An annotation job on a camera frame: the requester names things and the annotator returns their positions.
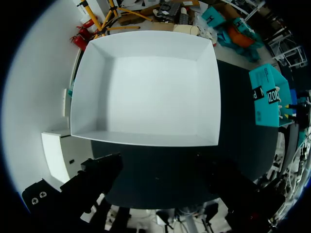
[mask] black table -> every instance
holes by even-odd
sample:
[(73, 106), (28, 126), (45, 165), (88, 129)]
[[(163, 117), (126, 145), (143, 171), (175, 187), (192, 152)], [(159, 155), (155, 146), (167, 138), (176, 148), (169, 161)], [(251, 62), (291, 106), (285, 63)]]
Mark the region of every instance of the black table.
[(229, 159), (255, 180), (269, 170), (278, 128), (255, 125), (248, 70), (217, 61), (221, 87), (219, 143), (213, 147), (168, 148), (92, 141), (95, 158), (121, 152), (123, 171), (107, 200), (138, 209), (167, 209), (217, 198), (208, 192), (195, 165), (201, 153), (210, 160)]

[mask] yellow tripod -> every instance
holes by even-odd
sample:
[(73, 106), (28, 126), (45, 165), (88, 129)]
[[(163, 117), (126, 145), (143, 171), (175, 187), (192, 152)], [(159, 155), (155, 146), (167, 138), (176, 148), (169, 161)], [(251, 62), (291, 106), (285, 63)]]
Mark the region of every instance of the yellow tripod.
[[(128, 12), (130, 14), (134, 14), (134, 15), (137, 15), (139, 17), (142, 17), (146, 20), (149, 20), (149, 21), (152, 21), (152, 19), (146, 17), (146, 16), (143, 16), (139, 13), (136, 13), (136, 12), (133, 12), (133, 11), (130, 11), (130, 10), (127, 10), (127, 9), (124, 9), (124, 8), (120, 8), (120, 7), (116, 7), (115, 4), (113, 3), (113, 0), (108, 0), (109, 1), (109, 5), (110, 5), (110, 10), (103, 22), (102, 25), (100, 25), (100, 23), (97, 21), (97, 18), (96, 16), (94, 15), (94, 13), (92, 12), (90, 6), (88, 5), (87, 1), (86, 0), (81, 0), (81, 3), (79, 5), (82, 5), (84, 6), (84, 8), (86, 9), (87, 13), (89, 14), (89, 16), (91, 17), (91, 19), (93, 20), (95, 26), (97, 27), (98, 31), (102, 31), (114, 18), (118, 17), (118, 12), (117, 10), (120, 10), (120, 11), (125, 11), (125, 12)], [(113, 13), (114, 17), (112, 20), (110, 20), (109, 22), (108, 19), (111, 17), (111, 14)], [(111, 30), (119, 30), (119, 29), (139, 29), (140, 27), (138, 26), (124, 26), (124, 27), (114, 27), (114, 28), (107, 28), (106, 30), (108, 31), (111, 31)], [(104, 32), (100, 35), (96, 35), (94, 37), (94, 39), (100, 37), (100, 36), (105, 36)]]

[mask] screw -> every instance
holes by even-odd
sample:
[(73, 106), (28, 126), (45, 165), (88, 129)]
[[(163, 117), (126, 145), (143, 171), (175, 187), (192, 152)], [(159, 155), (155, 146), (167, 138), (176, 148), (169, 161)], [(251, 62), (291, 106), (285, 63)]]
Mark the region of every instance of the screw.
[(45, 198), (46, 196), (47, 196), (47, 193), (46, 193), (46, 192), (41, 192), (41, 193), (40, 193), (40, 197), (41, 197), (41, 198)]
[(39, 202), (38, 198), (33, 198), (33, 199), (31, 200), (31, 203), (32, 203), (33, 205), (38, 204), (38, 202)]

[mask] open box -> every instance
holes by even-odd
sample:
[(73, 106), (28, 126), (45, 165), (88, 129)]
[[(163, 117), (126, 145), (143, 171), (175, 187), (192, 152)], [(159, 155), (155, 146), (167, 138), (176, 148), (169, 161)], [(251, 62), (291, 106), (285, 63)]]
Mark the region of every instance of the open box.
[(88, 44), (72, 95), (73, 136), (144, 146), (214, 146), (220, 116), (210, 40), (141, 31)]

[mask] plastic bag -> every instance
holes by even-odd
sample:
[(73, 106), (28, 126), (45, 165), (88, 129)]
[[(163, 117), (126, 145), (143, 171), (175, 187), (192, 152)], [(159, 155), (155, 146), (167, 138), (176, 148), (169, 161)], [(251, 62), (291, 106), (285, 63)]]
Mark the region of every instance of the plastic bag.
[(210, 39), (213, 44), (217, 43), (217, 31), (208, 26), (206, 21), (197, 12), (194, 15), (193, 25), (199, 28), (200, 37)]

